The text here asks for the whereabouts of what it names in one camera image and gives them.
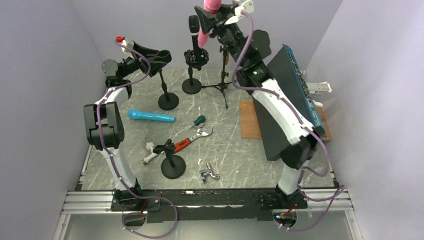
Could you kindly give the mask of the black toy microphone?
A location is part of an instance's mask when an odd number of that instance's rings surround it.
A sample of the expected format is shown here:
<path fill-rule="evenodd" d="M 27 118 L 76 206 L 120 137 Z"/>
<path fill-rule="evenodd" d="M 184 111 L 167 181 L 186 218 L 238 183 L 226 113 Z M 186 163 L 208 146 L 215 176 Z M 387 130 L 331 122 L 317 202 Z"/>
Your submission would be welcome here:
<path fill-rule="evenodd" d="M 198 45 L 198 35 L 200 32 L 199 19 L 197 15 L 190 15 L 188 17 L 188 26 L 191 33 L 192 46 L 195 59 L 198 62 L 201 59 L 201 49 Z"/>

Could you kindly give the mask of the pink toy microphone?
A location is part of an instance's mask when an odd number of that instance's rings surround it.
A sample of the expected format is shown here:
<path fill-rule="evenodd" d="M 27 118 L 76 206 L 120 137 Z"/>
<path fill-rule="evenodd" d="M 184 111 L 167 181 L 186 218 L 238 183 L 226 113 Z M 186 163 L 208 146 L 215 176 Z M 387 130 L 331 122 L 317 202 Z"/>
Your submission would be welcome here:
<path fill-rule="evenodd" d="M 214 14 L 217 14 L 221 8 L 221 0 L 204 0 L 203 1 L 203 11 L 199 15 L 200 22 L 200 32 L 198 34 L 198 47 L 203 48 L 207 43 L 210 30 L 212 29 L 212 19 L 211 17 Z"/>

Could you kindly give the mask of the blue toy microphone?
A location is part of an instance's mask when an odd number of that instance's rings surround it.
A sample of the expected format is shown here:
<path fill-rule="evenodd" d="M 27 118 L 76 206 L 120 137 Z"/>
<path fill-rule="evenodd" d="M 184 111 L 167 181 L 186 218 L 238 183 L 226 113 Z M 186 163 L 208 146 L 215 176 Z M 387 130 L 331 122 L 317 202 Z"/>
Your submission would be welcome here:
<path fill-rule="evenodd" d="M 127 116 L 132 120 L 150 120 L 165 123 L 174 123 L 176 118 L 174 116 L 157 114 L 151 112 L 143 112 L 136 109 L 131 109 L 127 112 Z"/>

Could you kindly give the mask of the black front microphone stand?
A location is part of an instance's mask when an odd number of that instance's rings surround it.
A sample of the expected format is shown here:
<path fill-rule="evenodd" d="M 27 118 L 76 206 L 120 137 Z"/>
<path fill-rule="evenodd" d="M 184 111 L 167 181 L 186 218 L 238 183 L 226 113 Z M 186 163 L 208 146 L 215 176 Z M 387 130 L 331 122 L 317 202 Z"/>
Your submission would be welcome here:
<path fill-rule="evenodd" d="M 153 148 L 153 153 L 165 154 L 165 159 L 162 161 L 160 169 L 162 174 L 168 179 L 177 179 L 181 177 L 186 170 L 186 162 L 179 155 L 175 155 L 175 144 L 169 138 L 164 144 L 158 144 Z"/>

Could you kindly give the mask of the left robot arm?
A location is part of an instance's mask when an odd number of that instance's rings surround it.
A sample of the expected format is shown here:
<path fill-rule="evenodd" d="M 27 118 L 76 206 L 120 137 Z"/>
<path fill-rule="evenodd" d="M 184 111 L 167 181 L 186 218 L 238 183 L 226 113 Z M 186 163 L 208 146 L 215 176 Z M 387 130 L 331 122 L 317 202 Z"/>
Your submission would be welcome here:
<path fill-rule="evenodd" d="M 134 85 L 125 77 L 136 70 L 144 74 L 143 80 L 153 77 L 172 61 L 172 56 L 169 50 L 143 47 L 126 37 L 119 36 L 114 43 L 128 57 L 122 62 L 106 59 L 102 63 L 107 91 L 100 100 L 83 107 L 85 132 L 88 143 L 101 153 L 109 166 L 115 182 L 112 191 L 115 200 L 137 210 L 143 205 L 144 196 L 122 144 L 125 130 L 120 107 L 131 97 Z"/>

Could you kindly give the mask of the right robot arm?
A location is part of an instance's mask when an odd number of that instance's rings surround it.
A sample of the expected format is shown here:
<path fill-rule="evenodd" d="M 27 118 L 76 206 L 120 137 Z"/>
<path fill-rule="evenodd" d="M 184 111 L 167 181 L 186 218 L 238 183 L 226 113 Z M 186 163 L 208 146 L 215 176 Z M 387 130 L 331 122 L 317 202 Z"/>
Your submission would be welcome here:
<path fill-rule="evenodd" d="M 265 65 L 263 59 L 271 54 L 269 34 L 255 29 L 251 0 L 236 0 L 231 4 L 206 0 L 194 10 L 201 28 L 199 46 L 203 47 L 208 38 L 216 38 L 227 47 L 235 61 L 233 86 L 259 102 L 285 135 L 288 144 L 279 153 L 283 171 L 275 200 L 280 207 L 287 208 L 295 201 L 302 173 L 317 145 L 324 144 L 320 129 L 301 114 Z"/>

